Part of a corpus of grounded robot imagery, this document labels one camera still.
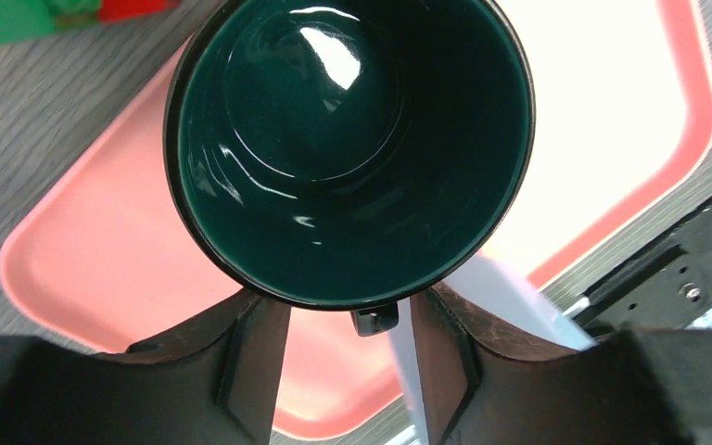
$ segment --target dark green bowl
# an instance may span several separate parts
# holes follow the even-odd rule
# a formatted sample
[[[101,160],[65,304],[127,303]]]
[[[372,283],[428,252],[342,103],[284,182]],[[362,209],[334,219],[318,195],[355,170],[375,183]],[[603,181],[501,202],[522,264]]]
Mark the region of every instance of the dark green bowl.
[[[295,306],[407,297],[474,254],[528,164],[533,90],[482,0],[247,0],[172,85],[165,160],[223,271]]]

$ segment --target table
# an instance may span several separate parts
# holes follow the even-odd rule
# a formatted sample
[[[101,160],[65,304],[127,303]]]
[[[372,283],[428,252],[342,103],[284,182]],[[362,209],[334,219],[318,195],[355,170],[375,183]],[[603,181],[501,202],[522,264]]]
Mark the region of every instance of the table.
[[[217,3],[187,0],[169,13],[0,47],[0,247]],[[712,0],[701,0],[701,6],[712,49]],[[712,150],[685,184],[545,293],[567,307],[582,290],[711,195]],[[27,320],[6,301],[1,289],[0,334],[38,335],[83,349]],[[326,443],[381,443],[408,422],[396,402],[366,426]],[[273,443],[295,441],[275,435]]]

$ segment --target pink tray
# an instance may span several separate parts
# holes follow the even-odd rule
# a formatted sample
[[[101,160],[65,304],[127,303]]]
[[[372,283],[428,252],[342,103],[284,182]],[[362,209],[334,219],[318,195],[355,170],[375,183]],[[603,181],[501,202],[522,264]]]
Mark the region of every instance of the pink tray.
[[[526,270],[518,265],[536,285],[548,283],[682,181],[712,142],[712,68],[699,12],[689,2],[659,4],[685,93],[680,142],[661,169],[628,186],[625,197],[586,230]],[[122,351],[238,290],[197,249],[165,182],[161,127],[178,57],[59,180],[0,252],[0,279],[12,302],[36,322],[97,350]],[[519,209],[525,205],[521,199],[530,202],[519,197]],[[512,230],[502,226],[496,239],[511,241],[506,234]],[[351,431],[400,396],[391,357],[387,337],[358,338],[347,313],[294,310],[274,427],[301,439]]]

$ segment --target screw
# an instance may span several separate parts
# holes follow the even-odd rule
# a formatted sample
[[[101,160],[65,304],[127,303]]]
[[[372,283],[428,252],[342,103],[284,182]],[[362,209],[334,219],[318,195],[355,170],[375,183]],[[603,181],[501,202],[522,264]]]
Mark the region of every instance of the screw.
[[[691,301],[700,299],[700,287],[695,286],[694,283],[687,283],[681,286],[678,292]]]

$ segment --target tray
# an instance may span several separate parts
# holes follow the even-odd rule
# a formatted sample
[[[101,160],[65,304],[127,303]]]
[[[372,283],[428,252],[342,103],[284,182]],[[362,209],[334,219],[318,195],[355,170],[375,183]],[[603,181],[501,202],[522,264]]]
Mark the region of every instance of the tray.
[[[528,52],[539,121],[526,181],[483,252],[543,286],[703,158],[712,144],[712,67],[690,2],[501,5]],[[178,57],[0,252],[12,302],[98,350],[124,350],[238,289],[198,251],[165,182],[161,126]],[[292,311],[275,429],[331,438],[400,394],[386,336],[358,338],[347,313]]]

